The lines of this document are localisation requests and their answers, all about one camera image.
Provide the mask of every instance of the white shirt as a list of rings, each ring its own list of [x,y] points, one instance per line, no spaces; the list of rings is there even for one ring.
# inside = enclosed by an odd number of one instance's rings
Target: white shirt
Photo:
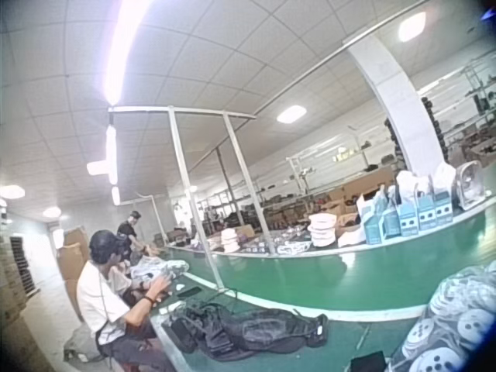
[[[107,281],[98,268],[88,261],[77,281],[77,303],[91,334],[94,336],[108,321],[98,339],[100,345],[111,343],[126,333],[126,323],[122,317],[129,311],[129,306],[116,294],[122,290],[123,282],[114,281],[120,277],[115,272],[118,273],[112,268]]]

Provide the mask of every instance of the white pillar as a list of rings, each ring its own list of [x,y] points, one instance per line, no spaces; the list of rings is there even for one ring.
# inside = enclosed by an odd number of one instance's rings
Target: white pillar
[[[382,104],[405,156],[418,176],[433,174],[444,161],[434,127],[410,79],[388,49],[374,35],[348,51]]]

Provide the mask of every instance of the man's arm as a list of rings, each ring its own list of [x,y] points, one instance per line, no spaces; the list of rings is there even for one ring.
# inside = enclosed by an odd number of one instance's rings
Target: man's arm
[[[153,303],[160,296],[160,293],[165,291],[169,285],[171,285],[171,277],[159,276],[150,285],[150,289],[146,293],[146,296],[138,301],[131,310],[129,310],[124,315],[124,320],[131,326],[139,327],[143,320],[148,316],[150,310],[153,307]]]

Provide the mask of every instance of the metal pole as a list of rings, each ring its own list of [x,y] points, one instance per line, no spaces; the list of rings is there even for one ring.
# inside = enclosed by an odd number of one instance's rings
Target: metal pole
[[[239,167],[241,168],[241,172],[243,173],[243,177],[245,178],[246,186],[248,187],[248,191],[250,192],[251,198],[253,200],[253,205],[255,206],[255,212],[257,212],[258,219],[260,220],[260,226],[262,227],[263,235],[265,236],[265,240],[269,246],[270,254],[276,254],[276,249],[274,247],[274,242],[272,241],[272,237],[270,236],[269,227],[267,226],[267,221],[265,221],[264,211],[260,207],[260,203],[258,202],[257,193],[255,192],[255,188],[253,187],[253,183],[251,181],[250,172],[248,171],[248,167],[246,166],[245,159],[243,154],[241,153],[241,148],[239,147],[238,139],[236,138],[236,134],[234,133],[233,125],[229,120],[229,116],[226,112],[224,112],[224,123],[226,124],[227,133],[231,139],[232,147],[234,148],[234,152],[236,157],[238,158]]]
[[[238,215],[238,220],[241,226],[245,224],[243,220],[243,216],[241,215],[241,211],[239,210],[238,203],[236,203],[236,198],[234,197],[234,192],[233,192],[233,187],[231,186],[231,182],[229,181],[229,178],[227,177],[227,172],[226,169],[224,168],[224,162],[222,161],[222,156],[220,154],[220,149],[217,147],[215,149],[217,151],[217,157],[219,159],[219,164],[220,164],[220,169],[222,169],[222,174],[224,174],[224,179],[226,180],[227,183],[227,189],[229,190],[229,193],[231,194],[231,199],[232,202],[234,203],[234,208],[236,210],[236,214]]]
[[[193,219],[195,220],[196,229],[200,236],[201,244],[203,244],[203,249],[205,250],[208,265],[210,265],[212,273],[214,274],[215,282],[217,283],[217,289],[222,289],[224,288],[224,284],[222,283],[219,271],[217,270],[217,266],[215,265],[215,262],[212,258],[212,252],[210,252],[210,246],[208,245],[207,236],[205,235],[203,225],[201,224],[202,221],[200,220],[198,210],[196,209],[195,193],[192,194],[190,192],[191,184],[189,182],[188,169],[186,168],[186,160],[184,160],[181,138],[179,137],[179,129],[177,128],[176,114],[174,113],[173,106],[169,106],[169,122],[171,130],[170,132],[174,144],[174,151],[176,152],[177,165],[179,166],[179,172],[181,173],[181,179],[183,181],[184,190],[186,191],[186,196],[189,199],[191,213],[193,213]]]
[[[361,41],[362,39],[366,38],[367,36],[369,36],[371,33],[375,33],[378,29],[380,29],[382,26],[386,26],[388,23],[390,22],[393,22],[396,18],[399,18],[401,16],[403,16],[404,14],[410,12],[411,10],[415,9],[415,8],[418,8],[420,5],[424,5],[426,2],[430,2],[431,0],[419,0],[418,2],[416,2],[415,4],[412,4],[410,6],[407,6],[406,8],[400,10],[399,12],[391,15],[390,17],[387,17],[386,19],[380,21],[379,23],[375,24],[374,26],[370,27],[369,29],[366,29],[365,31],[363,31],[361,34],[355,36],[354,38],[352,38],[350,41],[348,41],[347,43],[344,43],[341,47],[339,47],[338,49],[336,49],[335,51],[333,51],[331,54],[329,54],[327,57],[325,57],[324,59],[320,60],[317,64],[315,64],[314,66],[310,67],[306,72],[304,72],[303,74],[301,74],[299,77],[297,77],[296,79],[294,79],[290,84],[286,85],[284,88],[282,88],[278,93],[276,93],[276,95],[274,95],[271,99],[269,99],[267,102],[265,102],[263,105],[261,105],[259,108],[257,108],[257,110],[254,112],[253,115],[258,115],[260,114],[264,109],[266,109],[267,107],[269,107],[270,105],[272,105],[275,101],[277,101],[284,93],[286,93],[287,91],[289,91],[291,88],[293,88],[295,85],[297,85],[298,83],[300,83],[303,79],[305,79],[307,76],[309,76],[310,74],[313,74],[314,72],[316,72],[321,66],[323,66],[324,64],[328,63],[330,60],[332,60],[333,58],[337,57],[338,55],[340,55],[342,52],[344,52],[345,50],[348,50],[351,46],[355,45],[356,43],[358,43],[359,41]],[[249,120],[245,120],[244,122],[241,123],[241,125],[239,125],[237,128],[236,128],[236,131],[240,130],[241,128],[243,128],[247,123],[249,122]],[[189,172],[192,172],[198,165],[200,165],[200,163],[202,163],[207,157],[210,156],[211,153],[214,152],[215,148],[221,146],[226,140],[228,140],[229,137],[226,137],[224,138],[222,141],[220,141],[216,147],[214,147],[213,149],[211,149],[210,151],[208,151],[203,157],[201,157],[194,165],[193,167],[191,167],[188,171]]]

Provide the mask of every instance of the black device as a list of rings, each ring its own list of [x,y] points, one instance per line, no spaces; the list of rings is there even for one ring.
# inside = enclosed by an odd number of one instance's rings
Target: black device
[[[182,291],[182,292],[177,293],[177,297],[178,298],[188,298],[188,297],[191,297],[191,296],[194,296],[194,295],[200,293],[201,291],[202,291],[202,289],[200,287],[193,287],[193,288],[190,288],[186,291]]]

